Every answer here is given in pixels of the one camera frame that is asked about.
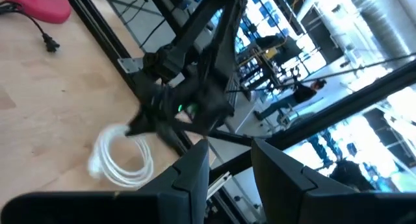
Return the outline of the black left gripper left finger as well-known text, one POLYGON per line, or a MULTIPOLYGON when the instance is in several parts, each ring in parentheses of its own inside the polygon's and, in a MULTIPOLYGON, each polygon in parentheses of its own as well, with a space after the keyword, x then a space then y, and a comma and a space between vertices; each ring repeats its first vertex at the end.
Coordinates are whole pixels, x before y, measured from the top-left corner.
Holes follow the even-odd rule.
POLYGON ((203 223, 209 146, 199 141, 137 191, 33 192, 10 200, 2 224, 203 223))

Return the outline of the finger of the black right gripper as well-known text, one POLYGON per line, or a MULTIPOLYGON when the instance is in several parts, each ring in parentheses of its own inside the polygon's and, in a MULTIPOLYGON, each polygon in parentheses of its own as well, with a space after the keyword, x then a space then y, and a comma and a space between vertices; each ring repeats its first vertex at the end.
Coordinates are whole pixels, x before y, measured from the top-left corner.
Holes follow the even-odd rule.
POLYGON ((182 141, 179 139, 173 128, 171 128, 171 126, 167 125, 166 123, 158 123, 156 125, 156 134, 177 154, 184 155, 187 152, 186 147, 183 145, 182 141))
POLYGON ((154 124, 151 123, 145 115, 135 116, 127 125, 129 129, 125 133, 126 136, 136 136, 144 133, 155 131, 154 124))

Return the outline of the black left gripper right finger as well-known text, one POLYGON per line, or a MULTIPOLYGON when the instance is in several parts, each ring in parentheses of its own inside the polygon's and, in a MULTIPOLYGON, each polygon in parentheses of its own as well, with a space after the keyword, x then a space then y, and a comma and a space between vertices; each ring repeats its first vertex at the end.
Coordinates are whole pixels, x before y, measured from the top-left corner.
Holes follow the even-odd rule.
POLYGON ((255 183, 268 223, 414 223, 415 194, 357 192, 279 149, 252 142, 255 183))

